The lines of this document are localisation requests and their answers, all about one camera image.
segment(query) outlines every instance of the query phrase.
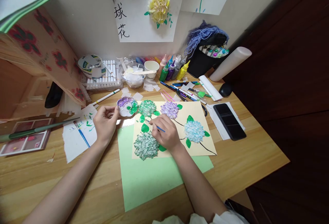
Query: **yellow glue bottle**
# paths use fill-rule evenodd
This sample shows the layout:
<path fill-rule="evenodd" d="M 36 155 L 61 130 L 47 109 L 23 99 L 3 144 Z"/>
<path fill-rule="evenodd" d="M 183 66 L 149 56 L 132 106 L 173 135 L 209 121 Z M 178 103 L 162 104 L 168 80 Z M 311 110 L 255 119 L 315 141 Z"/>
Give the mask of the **yellow glue bottle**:
<path fill-rule="evenodd" d="M 179 70 L 178 75 L 176 77 L 177 80 L 181 80 L 183 78 L 183 76 L 185 75 L 185 73 L 187 71 L 189 63 L 190 63 L 190 61 L 187 64 L 184 64 L 183 67 Z"/>

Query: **blue yarn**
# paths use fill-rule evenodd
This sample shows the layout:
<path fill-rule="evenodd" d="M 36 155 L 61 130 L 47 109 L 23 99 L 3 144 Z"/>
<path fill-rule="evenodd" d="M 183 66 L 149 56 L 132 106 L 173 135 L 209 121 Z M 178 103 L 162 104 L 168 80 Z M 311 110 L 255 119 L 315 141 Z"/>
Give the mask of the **blue yarn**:
<path fill-rule="evenodd" d="M 207 24 L 206 21 L 203 20 L 203 22 L 201 23 L 201 25 L 199 27 L 194 28 L 188 32 L 188 35 L 186 38 L 187 47 L 184 51 L 184 55 L 188 55 L 188 54 L 192 53 L 190 56 L 190 57 L 192 57 L 197 45 L 200 43 L 201 40 L 208 39 L 210 36 L 217 34 L 217 33 L 221 33 L 226 36 L 227 39 L 224 43 L 224 45 L 226 45 L 229 40 L 228 34 L 224 30 L 221 30 L 219 27 L 212 26 L 211 24 Z"/>

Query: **smartphone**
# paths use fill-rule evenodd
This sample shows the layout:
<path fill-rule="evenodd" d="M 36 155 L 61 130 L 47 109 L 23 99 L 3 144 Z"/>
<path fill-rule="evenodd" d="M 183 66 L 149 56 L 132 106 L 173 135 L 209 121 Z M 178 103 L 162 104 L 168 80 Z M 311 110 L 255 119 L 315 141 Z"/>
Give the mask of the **smartphone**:
<path fill-rule="evenodd" d="M 214 105 L 213 108 L 233 141 L 247 137 L 226 103 Z"/>

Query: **hand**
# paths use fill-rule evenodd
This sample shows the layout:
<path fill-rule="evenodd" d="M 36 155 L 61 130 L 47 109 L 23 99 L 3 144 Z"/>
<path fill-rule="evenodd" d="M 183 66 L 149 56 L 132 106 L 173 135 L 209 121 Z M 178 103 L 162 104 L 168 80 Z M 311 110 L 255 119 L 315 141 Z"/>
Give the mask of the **hand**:
<path fill-rule="evenodd" d="M 149 123 L 153 125 L 152 136 L 170 153 L 173 153 L 176 149 L 184 145 L 179 140 L 176 125 L 170 120 L 166 114 L 161 114 L 155 119 L 152 119 Z"/>
<path fill-rule="evenodd" d="M 94 125 L 97 132 L 96 142 L 107 146 L 115 132 L 119 117 L 119 107 L 101 106 L 94 117 Z"/>

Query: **paper roll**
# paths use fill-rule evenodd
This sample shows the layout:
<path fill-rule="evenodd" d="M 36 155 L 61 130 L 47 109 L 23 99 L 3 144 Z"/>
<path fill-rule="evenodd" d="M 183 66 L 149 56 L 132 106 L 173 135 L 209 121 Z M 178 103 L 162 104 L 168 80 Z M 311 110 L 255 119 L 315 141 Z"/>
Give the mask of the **paper roll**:
<path fill-rule="evenodd" d="M 98 79 L 106 73 L 103 60 L 97 55 L 85 55 L 81 57 L 78 60 L 78 66 L 88 78 Z"/>
<path fill-rule="evenodd" d="M 235 49 L 210 75 L 210 80 L 218 82 L 239 64 L 251 56 L 252 52 L 245 47 L 238 47 Z"/>
<path fill-rule="evenodd" d="M 200 76 L 199 80 L 202 81 L 202 84 L 204 85 L 208 94 L 212 95 L 211 98 L 213 101 L 218 101 L 223 98 L 205 75 Z"/>

